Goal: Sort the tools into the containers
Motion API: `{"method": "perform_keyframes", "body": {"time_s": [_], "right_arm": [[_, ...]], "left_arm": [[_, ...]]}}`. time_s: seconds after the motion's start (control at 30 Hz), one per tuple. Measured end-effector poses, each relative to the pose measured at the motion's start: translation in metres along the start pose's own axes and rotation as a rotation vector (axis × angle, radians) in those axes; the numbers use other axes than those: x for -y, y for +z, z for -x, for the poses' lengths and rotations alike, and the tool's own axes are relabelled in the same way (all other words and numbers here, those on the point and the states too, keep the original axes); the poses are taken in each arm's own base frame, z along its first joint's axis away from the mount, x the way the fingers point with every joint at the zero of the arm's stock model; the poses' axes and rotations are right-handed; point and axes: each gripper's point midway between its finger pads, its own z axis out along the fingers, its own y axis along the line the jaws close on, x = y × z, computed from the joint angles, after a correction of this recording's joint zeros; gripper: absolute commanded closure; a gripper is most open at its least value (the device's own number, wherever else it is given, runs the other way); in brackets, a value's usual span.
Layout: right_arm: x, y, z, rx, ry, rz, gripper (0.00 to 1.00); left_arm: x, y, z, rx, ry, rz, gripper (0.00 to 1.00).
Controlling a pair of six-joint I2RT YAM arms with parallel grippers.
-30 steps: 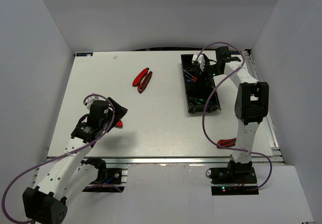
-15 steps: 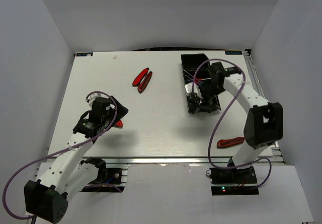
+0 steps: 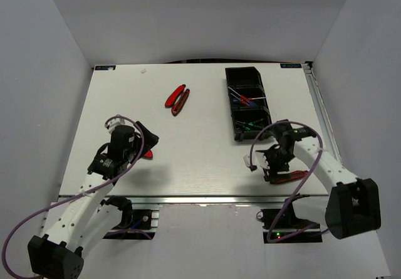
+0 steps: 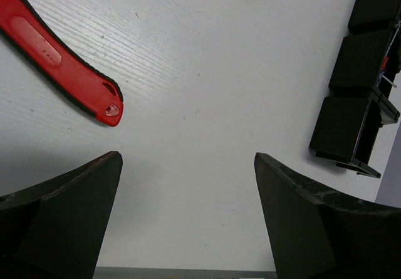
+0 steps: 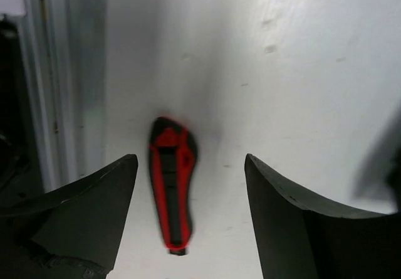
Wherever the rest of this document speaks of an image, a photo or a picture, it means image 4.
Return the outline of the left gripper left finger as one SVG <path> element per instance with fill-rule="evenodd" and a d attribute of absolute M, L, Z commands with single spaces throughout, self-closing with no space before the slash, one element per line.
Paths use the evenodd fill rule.
<path fill-rule="evenodd" d="M 122 166 L 111 151 L 1 196 L 1 278 L 92 278 Z"/>

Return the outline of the red box cutter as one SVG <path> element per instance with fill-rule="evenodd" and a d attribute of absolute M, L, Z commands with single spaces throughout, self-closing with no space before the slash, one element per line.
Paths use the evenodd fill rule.
<path fill-rule="evenodd" d="M 117 82 L 69 48 L 28 0 L 1 0 L 1 34 L 82 111 L 110 127 L 120 123 L 123 94 Z"/>

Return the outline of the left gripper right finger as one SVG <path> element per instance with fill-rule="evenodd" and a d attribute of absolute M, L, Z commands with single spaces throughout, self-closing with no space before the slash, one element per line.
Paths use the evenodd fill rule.
<path fill-rule="evenodd" d="M 400 210 L 350 196 L 270 155 L 254 159 L 279 278 L 399 278 Z"/>

